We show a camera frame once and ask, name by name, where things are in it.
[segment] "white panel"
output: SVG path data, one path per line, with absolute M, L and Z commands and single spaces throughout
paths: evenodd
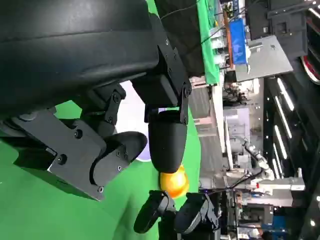
M 280 46 L 276 36 L 267 36 L 251 41 L 250 45 L 262 43 L 260 51 L 252 52 L 248 63 L 251 70 L 247 73 L 247 65 L 236 65 L 235 73 L 238 82 L 288 73 L 293 70 L 285 52 Z

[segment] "blue sign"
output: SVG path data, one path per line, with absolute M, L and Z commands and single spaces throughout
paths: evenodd
M 230 22 L 230 35 L 234 64 L 247 64 L 245 26 L 242 18 Z

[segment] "green backdrop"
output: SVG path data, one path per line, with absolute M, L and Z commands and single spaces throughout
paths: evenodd
M 156 13 L 153 1 L 149 10 Z M 69 101 L 57 106 L 59 118 L 77 118 L 81 109 Z M 156 240 L 158 226 L 147 234 L 133 231 L 136 216 L 156 190 L 158 172 L 151 162 L 133 162 L 105 188 L 102 202 L 67 194 L 15 166 L 18 152 L 0 141 L 1 240 Z M 201 147 L 189 111 L 183 164 L 190 192 L 198 191 Z M 176 200 L 179 208 L 185 197 Z

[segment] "yellow ball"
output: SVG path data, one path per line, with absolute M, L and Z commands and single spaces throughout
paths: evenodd
M 189 190 L 189 180 L 183 165 L 175 173 L 160 173 L 160 188 L 173 198 L 184 196 Z

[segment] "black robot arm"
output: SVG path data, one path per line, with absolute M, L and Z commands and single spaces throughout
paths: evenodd
M 175 173 L 181 165 L 188 125 L 188 97 L 192 87 L 177 49 L 173 49 L 160 19 L 150 16 L 159 52 L 158 65 L 132 85 L 146 104 L 149 147 L 154 167 Z M 160 108 L 175 108 L 159 112 Z
M 71 2 L 43 0 L 37 8 L 10 2 L 0 36 L 0 137 L 19 148 L 17 166 L 100 201 L 104 186 L 147 144 L 139 132 L 115 134 L 126 97 L 120 83 L 131 81 L 145 103 L 152 163 L 165 173 L 176 172 L 183 159 L 192 88 L 145 0 L 88 0 L 76 10 Z M 68 100 L 82 108 L 80 119 L 55 116 L 53 107 Z

